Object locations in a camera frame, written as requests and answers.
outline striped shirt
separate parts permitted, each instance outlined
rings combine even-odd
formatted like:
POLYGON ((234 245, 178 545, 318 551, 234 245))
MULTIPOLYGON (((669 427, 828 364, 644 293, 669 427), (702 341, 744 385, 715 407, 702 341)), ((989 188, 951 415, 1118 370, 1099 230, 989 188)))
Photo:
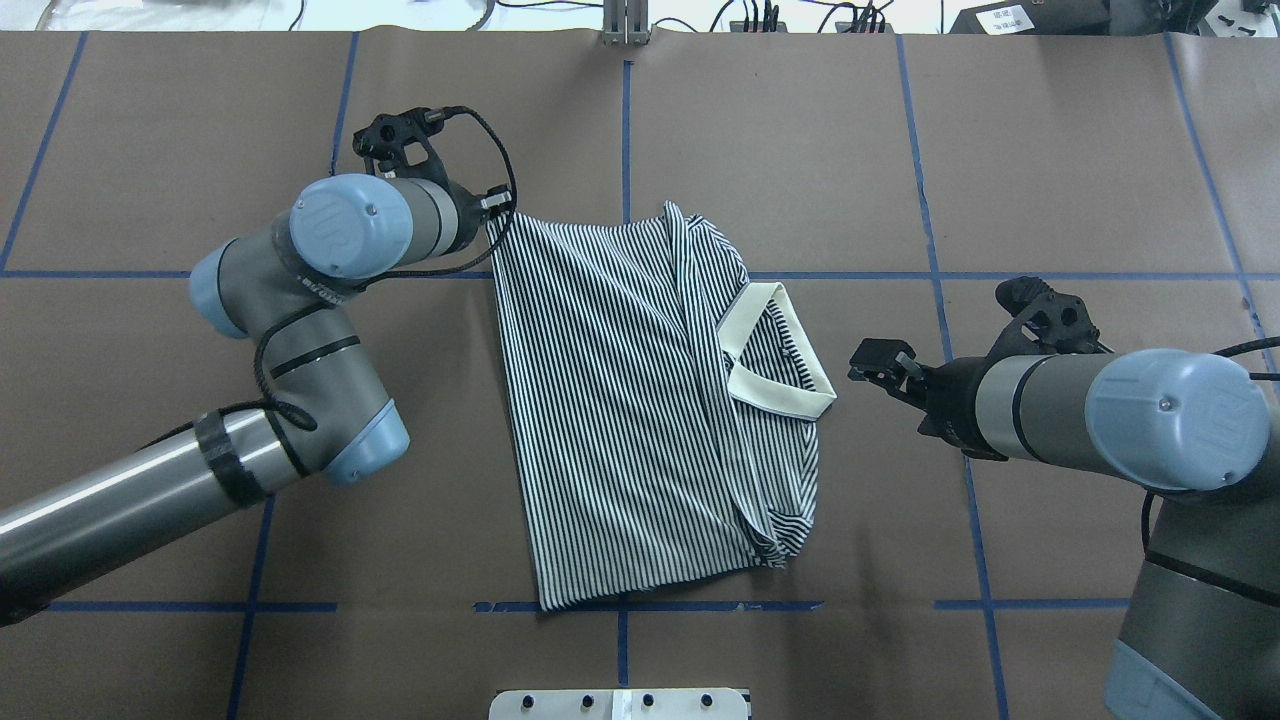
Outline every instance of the striped shirt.
POLYGON ((835 395, 782 286, 669 202, 509 232, 493 263, 541 606, 795 556, 835 395))

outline cable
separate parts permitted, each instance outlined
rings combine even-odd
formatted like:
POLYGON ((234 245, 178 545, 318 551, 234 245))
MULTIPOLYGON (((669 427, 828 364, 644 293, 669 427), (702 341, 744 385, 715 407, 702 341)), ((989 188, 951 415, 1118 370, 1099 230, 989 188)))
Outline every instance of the cable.
POLYGON ((698 32, 698 28, 695 28, 694 26, 686 23, 685 20, 682 20, 680 18, 662 18, 660 20, 654 20, 653 27, 658 27, 658 26, 660 26, 662 23, 666 23, 666 22, 680 23, 680 24, 687 27, 689 29, 691 29, 694 32, 698 32))
POLYGON ((1262 340, 1251 340, 1249 342, 1242 342, 1240 345, 1224 347, 1222 350, 1219 350, 1213 355, 1221 355, 1222 357, 1235 357, 1236 355, 1244 355, 1245 352, 1253 352, 1257 350, 1266 350, 1268 347, 1280 347, 1280 336, 1265 337, 1262 340))
POLYGON ((541 8, 544 5, 577 5, 579 8, 603 8, 604 6, 600 3, 579 3, 579 0, 543 0, 541 3, 524 3, 524 4, 507 3, 506 0, 497 0, 497 4, 502 5, 503 8, 513 8, 513 9, 520 9, 520 8, 541 8))
POLYGON ((854 19, 855 20, 858 19, 858 9, 859 9, 858 5, 854 5, 852 3, 836 3, 835 5, 831 5, 831 9, 827 10, 827 15, 824 18, 822 18, 820 23, 818 23, 818 32, 822 32, 822 29, 824 27, 827 27, 827 20, 829 20, 831 15, 836 14, 836 10, 838 10, 841 8, 850 8, 850 9, 852 9, 854 10, 854 19))
POLYGON ((856 33, 874 32, 876 22, 883 15, 879 14, 879 10, 876 9, 876 5, 868 3, 867 6, 863 8, 861 13, 856 12, 854 13, 854 22, 847 28, 845 28, 845 32, 856 32, 856 33))
POLYGON ((1151 503, 1155 502, 1156 493, 1147 491, 1147 497, 1142 498, 1142 551, 1147 552, 1151 544, 1151 503))
POLYGON ((489 22, 489 18, 492 18, 492 17, 493 17, 493 9, 494 9, 494 8, 497 6, 497 5, 498 5, 497 0, 485 0, 485 4, 484 4, 484 14, 483 14, 483 15, 480 15, 480 19, 479 19, 479 20, 476 20, 476 22, 471 23, 471 27, 468 27, 468 28, 467 28, 467 32, 476 32, 476 31, 479 31, 480 28, 483 28, 483 27, 485 26, 485 23, 488 23, 488 22, 489 22))
POLYGON ((719 12, 716 13, 716 19, 712 20, 710 29, 708 29, 707 32, 716 32, 716 26, 719 24, 719 19, 721 19, 721 17, 724 15, 724 10, 728 10, 728 6, 732 5, 733 3, 737 3, 737 0, 726 0, 724 4, 721 5, 719 12))
POLYGON ((257 389, 262 393, 264 401, 268 404, 270 410, 275 410, 282 418, 288 420, 291 425, 308 433, 319 427, 316 424, 316 419, 297 405, 284 402, 283 400, 275 397, 275 392, 266 382, 266 370, 262 368, 262 357, 266 355, 266 346, 271 342, 271 338, 275 337, 275 333, 283 331, 293 323, 297 323, 302 318, 306 318, 312 313, 319 313, 326 307, 329 306, 324 302, 314 302, 301 310, 291 313, 283 320, 268 328, 266 332, 262 333, 262 337, 259 338, 257 347, 253 350, 253 382, 257 383, 257 389))
MULTIPOLYGON (((227 405, 224 407, 219 407, 218 410, 214 410, 214 413, 218 413, 219 418, 225 418, 227 415, 230 415, 232 413, 239 413, 241 410, 270 410, 270 409, 271 409, 270 404, 266 400, 250 400, 247 402, 236 402, 233 405, 227 405)), ((161 443, 161 442, 164 442, 164 441, 166 441, 166 439, 169 439, 172 437, 179 436, 179 434, 182 434, 182 433, 184 433, 184 432, 187 432, 187 430, 189 430, 191 428, 195 428, 195 427, 196 427, 196 421, 195 420, 192 420, 189 423, 183 423, 183 424, 178 425, 177 428, 169 430, 168 433, 157 437, 156 439, 154 439, 154 441, 143 445, 138 450, 146 450, 146 448, 151 447, 152 445, 161 443)))
POLYGON ((480 113, 476 113, 471 108, 454 105, 449 108, 440 108, 440 111, 445 114, 445 118, 468 115, 480 126, 480 128, 489 136, 489 140, 492 140, 494 146, 498 149, 498 152, 502 155, 502 164, 507 168, 507 188, 511 191, 511 206, 506 211, 507 222, 502 224, 502 229, 498 231, 498 237, 489 243, 489 247, 486 247, 484 252, 456 268, 440 268, 435 270, 390 270, 380 275, 374 275, 364 283, 357 284, 356 290, 361 292, 364 292, 364 290, 369 286, 388 278, 435 278, 439 275, 452 275, 454 273, 470 270, 502 247, 502 243, 507 241, 507 236, 511 233, 511 225, 515 222, 516 215, 516 170, 511 168, 511 155, 507 154, 507 146, 502 143, 502 140, 498 138, 498 133, 493 131, 489 123, 480 117, 480 113))
POLYGON ((298 17, 293 18, 293 22, 289 23, 289 31, 298 29, 298 23, 302 22, 302 13, 305 13, 306 10, 307 10, 307 0, 302 0, 302 3, 298 5, 298 17))

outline blue tape line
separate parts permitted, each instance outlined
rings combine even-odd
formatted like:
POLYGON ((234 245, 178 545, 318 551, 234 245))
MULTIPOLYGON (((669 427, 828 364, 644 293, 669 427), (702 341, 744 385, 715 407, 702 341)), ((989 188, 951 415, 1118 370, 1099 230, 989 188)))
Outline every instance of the blue tape line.
MULTIPOLYGON (((618 600, 618 605, 626 605, 626 594, 623 593, 618 600)), ((631 665, 630 665, 630 620, 626 610, 618 610, 618 687, 626 688, 631 685, 631 665)))
MULTIPOLYGON (((582 602, 557 612, 814 612, 823 606, 820 600, 713 600, 713 601, 652 601, 652 602, 582 602)), ((476 602, 479 614, 541 612, 536 602, 476 602)))
POLYGON ((622 222, 631 222, 631 60, 622 61, 622 222))
MULTIPOLYGON (((1222 210, 1222 199, 1217 193, 1217 183, 1213 182, 1213 173, 1210 172, 1208 160, 1204 158, 1204 147, 1201 145, 1199 132, 1197 132, 1196 120, 1192 118, 1190 104, 1187 102, 1183 73, 1178 67, 1178 53, 1174 51, 1174 36, 1169 32, 1165 33, 1165 54, 1169 56, 1169 69, 1174 77, 1174 90, 1178 94, 1178 105, 1183 110, 1187 135, 1190 136, 1192 150, 1196 152, 1196 161, 1199 164, 1201 174, 1204 177, 1204 187, 1208 190, 1210 202, 1213 205, 1213 217, 1217 218, 1217 227, 1222 232, 1222 242, 1226 243, 1226 254, 1231 258, 1231 266, 1235 269, 1235 277, 1240 282, 1240 292, 1244 293, 1244 300, 1249 304, 1249 322, 1253 325, 1253 334, 1258 340, 1262 340, 1267 337, 1267 333, 1262 329, 1262 319, 1258 318, 1258 304, 1253 301, 1253 291, 1249 288, 1249 282, 1245 278, 1244 263, 1240 261, 1240 251, 1235 245, 1235 236, 1231 233, 1230 223, 1226 222, 1226 211, 1222 210)), ((1266 361, 1267 370, 1275 373, 1276 363, 1275 357, 1271 356, 1271 351, 1265 350, 1262 357, 1266 361)))
POLYGON ((243 602, 148 602, 132 600, 64 600, 45 612, 244 612, 243 602))
POLYGON ((232 675, 232 693, 227 702, 227 720, 236 720, 239 712, 241 691, 244 688, 244 670, 248 666, 248 648, 253 641, 253 616, 257 614, 257 594, 262 587, 262 568, 266 565, 266 542, 271 534, 271 516, 275 514, 275 496, 262 505, 262 523, 257 530, 257 550, 253 552, 253 573, 250 577, 248 602, 244 624, 241 625, 239 651, 236 653, 236 671, 232 675))
POLYGON ((191 270, 3 270, 0 278, 32 279, 166 279, 189 278, 191 270))
POLYGON ((448 275, 404 277, 392 275, 388 281, 492 281, 493 270, 463 270, 448 275))
POLYGON ((982 594, 982 621, 987 628, 987 655, 991 657, 992 680, 996 687, 996 708, 1001 720, 1009 720, 1009 696, 1005 691, 1005 667, 1000 660, 1000 637, 996 633, 996 607, 991 598, 987 548, 982 539, 978 491, 973 483, 973 462, 968 457, 964 459, 964 486, 969 496, 969 532, 973 536, 974 562, 978 565, 978 592, 982 594))
MULTIPOLYGON (((929 275, 933 283, 933 302, 938 314, 938 332, 942 336, 942 356, 951 361, 951 328, 947 324, 946 299, 942 295, 942 269, 938 265, 938 250, 933 236, 933 217, 924 191, 924 163, 920 159, 920 137, 915 124, 915 106, 911 102, 911 79, 906 67, 906 44, 901 35, 895 35, 897 44, 897 65, 902 81, 902 106, 906 113, 906 132, 911 140, 911 163, 915 169, 915 187, 920 200, 920 222, 928 240, 929 275)), ((973 484, 973 469, 969 459, 964 459, 965 492, 969 496, 969 530, 973 536, 973 556, 978 566, 978 587, 982 593, 982 615, 987 626, 987 652, 991 659, 991 675, 996 688, 996 708, 1001 720, 1009 720, 1009 698, 1005 692, 1005 670, 1000 660, 1000 639, 996 634, 996 612, 991 606, 991 579, 987 575, 987 552, 982 541, 982 520, 978 512, 978 493, 973 484)))
MULTIPOLYGON (((244 612, 247 602, 186 602, 148 600, 64 600, 52 602, 46 612, 244 612)), ((262 602, 257 612, 305 614, 337 612, 337 602, 262 602)))
MULTIPOLYGON (((940 600, 933 603, 934 610, 983 610, 980 600, 940 600)), ((991 607, 997 611, 1004 610, 1124 610, 1129 607, 1126 597, 1056 597, 1056 598, 1019 598, 1019 600, 993 600, 991 607)))
MULTIPOLYGON (((900 270, 771 270, 751 273, 760 281, 932 281, 934 273, 900 270)), ((1004 281, 1018 275, 1036 275, 1046 281, 1238 281, 1235 273, 1043 273, 1037 270, 941 270, 937 275, 943 281, 1004 281)), ((0 270, 0 278, 35 279, 183 279, 191 277, 191 270, 0 270)), ((1280 281, 1280 273, 1244 273, 1253 282, 1280 281)), ((466 270, 452 275, 398 277, 388 281, 489 281, 492 270, 466 270)))
POLYGON ((333 154, 329 156, 329 176, 338 174, 338 150, 342 145, 342 126, 347 120, 347 100, 351 97, 351 77, 356 72, 356 49, 360 47, 360 31, 351 33, 351 46, 347 49, 347 73, 342 78, 342 96, 338 100, 338 122, 333 126, 333 154))
POLYGON ((45 126, 44 137, 40 138, 40 149, 36 150, 36 159, 32 160, 31 172, 27 173, 27 184, 23 186, 22 195, 18 197, 18 209, 13 213, 13 222, 9 223, 9 234, 5 236, 4 247, 0 247, 0 270, 4 270, 9 263, 9 255, 13 254, 13 243, 18 241, 18 228, 22 227, 22 217, 27 211, 27 201, 31 200, 31 191, 36 187, 40 165, 44 164, 45 152, 49 151, 49 143, 54 138, 58 118, 63 114, 63 105, 67 104, 67 96, 72 90, 72 79, 76 77, 76 68, 79 67, 79 59, 84 54, 84 44, 87 41, 88 33, 81 32, 79 41, 76 42, 76 53, 72 54, 72 61, 67 65, 67 76, 63 77, 63 87, 58 91, 58 101, 54 102, 54 111, 49 115, 49 124, 45 126))
POLYGON ((337 612, 337 602, 259 602, 255 612, 310 614, 337 612))

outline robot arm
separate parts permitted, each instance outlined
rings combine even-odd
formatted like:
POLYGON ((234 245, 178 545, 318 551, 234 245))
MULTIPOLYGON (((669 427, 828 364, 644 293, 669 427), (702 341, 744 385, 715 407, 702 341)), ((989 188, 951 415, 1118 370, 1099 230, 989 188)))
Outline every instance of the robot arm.
POLYGON ((969 457, 1102 473, 1165 498, 1112 652, 1112 714, 1280 717, 1280 414, 1226 357, 1111 354, 1083 301, 1037 278, 996 297, 1014 319, 984 357, 928 368, 902 341, 868 338, 849 377, 924 410, 919 432, 969 457))
POLYGON ((462 250, 486 219, 515 211, 513 178, 474 196, 430 147, 462 113, 474 115, 379 115, 355 147, 381 177, 317 181, 271 224, 196 265, 196 309, 220 333, 252 338, 264 400, 201 415, 0 514, 0 625, 300 478, 353 483, 406 451, 396 404, 342 306, 393 268, 462 250), (403 151, 413 142, 429 152, 417 165, 403 151))

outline blue joint cap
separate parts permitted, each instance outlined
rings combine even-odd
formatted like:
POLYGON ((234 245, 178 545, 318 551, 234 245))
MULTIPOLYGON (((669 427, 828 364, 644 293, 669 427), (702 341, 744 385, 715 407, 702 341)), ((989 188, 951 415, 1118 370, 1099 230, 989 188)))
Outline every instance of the blue joint cap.
POLYGON ((335 486, 349 486, 390 465, 406 450, 408 430, 396 410, 396 401, 388 400, 365 429, 329 462, 324 474, 335 486))
POLYGON ((1102 701, 1120 720, 1222 720, 1178 680, 1121 641, 1112 646, 1102 701))
POLYGON ((218 270, 223 264, 223 254, 233 242, 236 241, 227 241, 221 247, 206 255, 204 260, 196 263, 196 266, 191 269, 187 292, 191 293, 191 304, 196 306, 196 311, 200 313, 201 318, 209 320, 215 331, 229 338, 243 340, 248 337, 248 333, 232 322, 230 315, 227 314, 227 306, 223 305, 223 295, 218 290, 218 270))
POLYGON ((413 238, 413 218, 389 182, 343 174, 302 190, 289 211, 289 234, 316 272, 362 279, 399 263, 413 238))
POLYGON ((1152 348, 1120 356, 1084 400, 1094 447, 1156 491, 1211 491, 1253 471, 1271 437, 1262 388, 1226 357, 1152 348))

